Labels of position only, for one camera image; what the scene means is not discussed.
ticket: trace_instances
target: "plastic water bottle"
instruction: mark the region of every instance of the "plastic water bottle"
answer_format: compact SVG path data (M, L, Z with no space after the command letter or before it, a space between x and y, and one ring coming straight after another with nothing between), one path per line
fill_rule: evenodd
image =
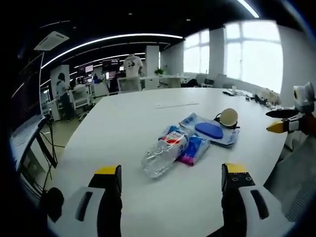
M187 147L189 137L190 133L185 129L177 129L165 135L147 151L142 159L143 170L151 178L161 176Z

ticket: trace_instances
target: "bottle label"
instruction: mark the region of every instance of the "bottle label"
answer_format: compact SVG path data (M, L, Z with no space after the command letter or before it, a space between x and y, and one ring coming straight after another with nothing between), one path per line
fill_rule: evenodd
M177 157L181 155L187 144L187 138L185 137L185 135L177 131L168 133L166 136L162 138L162 140L172 145L174 149L178 150Z

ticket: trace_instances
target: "window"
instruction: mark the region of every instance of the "window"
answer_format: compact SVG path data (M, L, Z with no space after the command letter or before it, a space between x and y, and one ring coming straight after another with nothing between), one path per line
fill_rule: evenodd
M280 93L283 52L275 22L246 21L225 26L225 74Z
M186 38L183 57L184 72L206 73L209 70L209 30Z

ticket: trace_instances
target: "blue sponge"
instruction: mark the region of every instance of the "blue sponge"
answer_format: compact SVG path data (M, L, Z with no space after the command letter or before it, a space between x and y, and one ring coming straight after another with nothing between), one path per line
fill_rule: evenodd
M209 136L214 139L222 139L223 129L219 126L211 124L209 122L201 122L195 126L196 131L203 133L206 136Z

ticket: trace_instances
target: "potted plant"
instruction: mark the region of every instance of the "potted plant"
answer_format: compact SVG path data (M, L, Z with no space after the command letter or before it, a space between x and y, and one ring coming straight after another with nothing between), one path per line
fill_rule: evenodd
M157 69L155 70L155 75L157 75L157 76L159 76L159 77L162 77L163 73L164 73L164 70L161 69L161 68L157 68Z

